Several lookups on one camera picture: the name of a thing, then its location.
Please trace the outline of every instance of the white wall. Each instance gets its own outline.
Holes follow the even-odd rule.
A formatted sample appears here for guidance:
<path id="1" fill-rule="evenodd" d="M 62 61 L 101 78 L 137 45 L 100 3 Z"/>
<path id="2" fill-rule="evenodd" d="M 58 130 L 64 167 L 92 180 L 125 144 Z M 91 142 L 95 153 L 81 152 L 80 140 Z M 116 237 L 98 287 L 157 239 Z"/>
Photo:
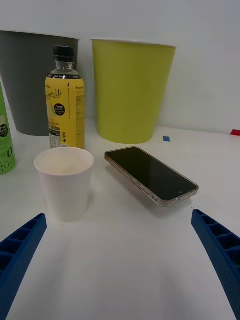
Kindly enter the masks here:
<path id="1" fill-rule="evenodd" d="M 175 45 L 160 125 L 230 133 L 240 129 L 239 16 L 239 0 L 8 0 L 0 29 L 82 39 L 87 117 L 95 116 L 90 38 Z"/>

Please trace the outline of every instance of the green label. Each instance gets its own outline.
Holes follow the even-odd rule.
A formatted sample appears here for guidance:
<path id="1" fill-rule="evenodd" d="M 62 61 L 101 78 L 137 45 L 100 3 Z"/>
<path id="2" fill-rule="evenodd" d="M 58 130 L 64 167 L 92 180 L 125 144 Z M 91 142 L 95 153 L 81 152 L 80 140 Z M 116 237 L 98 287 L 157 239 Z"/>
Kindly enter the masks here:
<path id="1" fill-rule="evenodd" d="M 0 84 L 0 175 L 6 174 L 16 166 L 16 158 L 9 129 L 8 116 Z"/>

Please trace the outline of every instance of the yellow bottle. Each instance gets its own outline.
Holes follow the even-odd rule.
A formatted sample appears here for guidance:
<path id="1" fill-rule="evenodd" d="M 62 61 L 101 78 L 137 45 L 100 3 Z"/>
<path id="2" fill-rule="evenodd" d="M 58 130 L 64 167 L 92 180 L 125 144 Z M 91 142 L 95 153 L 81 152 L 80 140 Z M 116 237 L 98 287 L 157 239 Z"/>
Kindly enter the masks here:
<path id="1" fill-rule="evenodd" d="M 73 69 L 74 50 L 55 46 L 56 69 L 46 78 L 46 105 L 50 147 L 85 148 L 84 81 Z"/>

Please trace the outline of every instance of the yellow label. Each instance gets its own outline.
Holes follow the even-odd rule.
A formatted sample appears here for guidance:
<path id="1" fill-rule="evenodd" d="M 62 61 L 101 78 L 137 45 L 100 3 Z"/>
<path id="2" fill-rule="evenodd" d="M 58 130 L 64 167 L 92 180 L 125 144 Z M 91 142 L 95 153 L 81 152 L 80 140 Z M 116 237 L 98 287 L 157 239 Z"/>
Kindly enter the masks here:
<path id="1" fill-rule="evenodd" d="M 45 82 L 52 148 L 85 148 L 84 81 L 79 75 L 49 74 Z"/>

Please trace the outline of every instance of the smartphone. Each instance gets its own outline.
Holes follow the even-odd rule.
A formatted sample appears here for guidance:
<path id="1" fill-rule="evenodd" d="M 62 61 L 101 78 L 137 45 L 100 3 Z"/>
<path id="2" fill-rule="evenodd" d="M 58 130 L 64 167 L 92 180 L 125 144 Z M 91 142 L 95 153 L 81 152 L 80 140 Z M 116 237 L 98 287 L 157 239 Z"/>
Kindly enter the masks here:
<path id="1" fill-rule="evenodd" d="M 105 159 L 162 207 L 190 198 L 199 189 L 196 183 L 138 147 L 108 151 Z"/>

